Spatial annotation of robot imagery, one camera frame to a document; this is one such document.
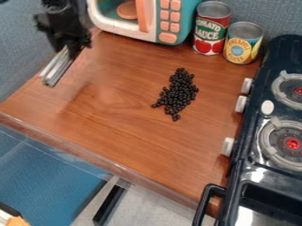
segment white knob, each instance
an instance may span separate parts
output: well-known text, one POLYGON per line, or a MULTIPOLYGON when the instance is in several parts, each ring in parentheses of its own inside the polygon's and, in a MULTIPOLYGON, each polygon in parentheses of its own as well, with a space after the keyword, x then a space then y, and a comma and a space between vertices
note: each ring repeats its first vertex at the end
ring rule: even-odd
POLYGON ((251 91, 253 79, 245 78, 244 83, 242 84, 241 93, 249 94, 251 91))
POLYGON ((261 112, 263 115, 269 116, 273 113, 275 105, 272 101, 266 100, 261 105, 261 112))
POLYGON ((231 150, 234 146, 235 140, 233 138, 225 138, 223 142, 223 155, 230 157, 231 150))
POLYGON ((246 96, 243 96, 243 95, 240 95, 237 99, 237 102, 236 102, 236 108, 235 108, 235 111, 237 113, 242 113, 244 112, 245 110, 245 106, 246 106, 246 102, 247 102, 247 97, 246 96))

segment tomato sauce can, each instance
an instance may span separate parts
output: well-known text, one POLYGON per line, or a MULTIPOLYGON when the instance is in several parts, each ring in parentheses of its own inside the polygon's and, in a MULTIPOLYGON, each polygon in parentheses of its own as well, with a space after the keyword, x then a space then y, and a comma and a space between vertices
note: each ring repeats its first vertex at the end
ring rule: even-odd
POLYGON ((263 40, 262 29, 251 22, 230 25, 223 56, 234 64, 250 64, 255 61, 263 40))
POLYGON ((230 7, 227 4, 218 1, 199 4, 194 30, 195 52, 204 55, 221 53, 229 23, 230 7))

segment gray wall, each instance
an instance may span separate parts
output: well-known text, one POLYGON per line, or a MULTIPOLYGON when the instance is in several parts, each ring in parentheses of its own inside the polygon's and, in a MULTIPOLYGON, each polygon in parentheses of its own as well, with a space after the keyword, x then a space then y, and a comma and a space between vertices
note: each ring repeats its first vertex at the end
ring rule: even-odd
POLYGON ((0 102, 38 72, 52 57, 45 35, 34 27, 40 0, 0 4, 0 102))
POLYGON ((266 40, 280 34, 302 34, 302 0, 220 0, 232 9, 233 21, 260 25, 266 40))

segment toy stove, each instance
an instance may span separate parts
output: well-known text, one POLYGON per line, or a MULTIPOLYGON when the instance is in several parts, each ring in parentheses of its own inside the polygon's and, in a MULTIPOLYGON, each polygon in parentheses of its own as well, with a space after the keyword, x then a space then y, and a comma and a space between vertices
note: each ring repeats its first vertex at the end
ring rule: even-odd
POLYGON ((302 37, 275 38, 242 93, 250 95, 236 105, 241 132, 223 144, 227 188, 206 186, 193 225, 211 196, 223 199, 215 225, 302 225, 302 37))

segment can label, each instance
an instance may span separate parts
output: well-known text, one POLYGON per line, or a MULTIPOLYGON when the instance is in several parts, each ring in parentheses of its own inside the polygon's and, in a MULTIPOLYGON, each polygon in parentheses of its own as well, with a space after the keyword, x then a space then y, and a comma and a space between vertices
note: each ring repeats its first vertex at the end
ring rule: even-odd
POLYGON ((197 17, 193 49, 204 55, 221 53, 229 22, 230 17, 224 19, 197 17))
POLYGON ((224 39, 226 27, 214 21, 198 17, 196 19, 195 35, 205 41, 224 39))
POLYGON ((258 56, 261 43, 262 38, 244 40, 228 34, 223 56, 234 64, 250 64, 258 56))

